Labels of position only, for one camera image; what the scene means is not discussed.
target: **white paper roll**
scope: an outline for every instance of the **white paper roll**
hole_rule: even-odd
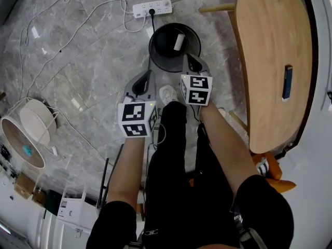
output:
[[[184,38],[185,38],[184,34],[178,34],[176,43],[174,45],[175,51],[180,51]]]

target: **plug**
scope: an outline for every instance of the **plug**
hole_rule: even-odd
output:
[[[155,13],[156,13],[156,12],[155,12],[155,10],[154,10],[153,8],[151,8],[151,9],[149,10],[149,14],[151,15],[151,17],[153,17]]]

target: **white box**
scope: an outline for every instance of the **white box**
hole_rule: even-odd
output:
[[[118,123],[125,137],[150,137],[157,119],[156,101],[118,105]]]
[[[181,93],[186,104],[206,106],[212,90],[212,77],[181,75]]]

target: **thigh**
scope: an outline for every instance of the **thigh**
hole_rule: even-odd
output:
[[[167,165],[167,156],[156,151],[151,159],[146,182],[146,221],[143,243],[147,249],[170,248],[188,241],[188,222],[192,213],[190,185],[184,166]],[[183,162],[181,158],[173,163]]]
[[[195,209],[200,217],[196,223],[197,247],[221,243],[237,244],[237,230],[230,208],[233,192],[224,172],[209,145],[204,126],[198,127],[196,174],[194,180]]]

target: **table leg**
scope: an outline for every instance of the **table leg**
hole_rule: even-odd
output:
[[[229,11],[229,10],[235,10],[235,4],[223,4],[213,7],[201,7],[199,9],[201,13],[215,12],[215,11]]]

